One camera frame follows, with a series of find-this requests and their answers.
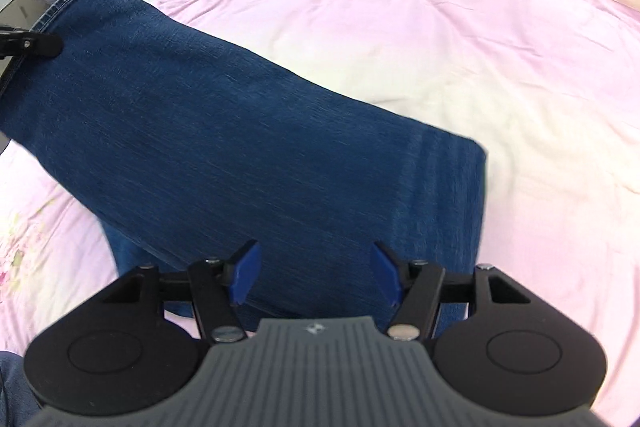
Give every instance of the bed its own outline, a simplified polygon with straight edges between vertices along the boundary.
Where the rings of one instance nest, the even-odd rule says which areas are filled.
[[[482,145],[478,263],[591,331],[609,363],[594,411],[616,427],[640,416],[640,0],[149,2]],[[116,270],[97,219],[14,142],[0,194],[0,349],[23,353]]]

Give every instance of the ribbed gray grip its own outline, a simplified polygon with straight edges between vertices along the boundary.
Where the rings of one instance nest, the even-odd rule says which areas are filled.
[[[479,407],[440,378],[417,343],[370,317],[263,320],[256,336],[218,345],[180,392],[114,418],[45,408],[27,427],[604,427],[586,407],[543,419]]]

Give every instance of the jeans hem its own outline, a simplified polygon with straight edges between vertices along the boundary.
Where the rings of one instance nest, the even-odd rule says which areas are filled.
[[[57,0],[53,3],[49,8],[47,8],[46,12],[44,12],[41,17],[36,21],[36,23],[31,28],[32,32],[40,32],[43,33],[49,25],[56,19],[57,15],[62,12],[62,10],[69,5],[69,3],[75,0]],[[15,72],[20,68],[20,65],[24,61],[26,57],[23,55],[19,55],[17,57],[12,57],[9,61],[9,65],[7,65],[4,73],[0,76],[0,99],[4,95],[6,88],[11,83],[12,78],[14,77]]]

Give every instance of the denim fabric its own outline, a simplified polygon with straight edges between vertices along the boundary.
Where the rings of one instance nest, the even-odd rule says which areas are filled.
[[[373,240],[472,269],[485,157],[471,140],[323,89],[141,0],[59,0],[34,29],[65,49],[13,60],[0,130],[113,228],[112,245],[120,236],[121,271],[149,255],[184,269],[255,238],[258,314],[383,325]]]
[[[0,392],[0,425],[21,427],[40,410],[24,377],[22,357],[0,351],[0,373],[4,385]]]

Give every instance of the metal pin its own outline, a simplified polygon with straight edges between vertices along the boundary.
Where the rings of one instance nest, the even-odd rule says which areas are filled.
[[[213,339],[220,344],[233,344],[244,339],[244,331],[235,326],[220,326],[211,331]]]
[[[420,330],[411,324],[396,324],[386,330],[386,334],[395,341],[414,341],[420,336]]]

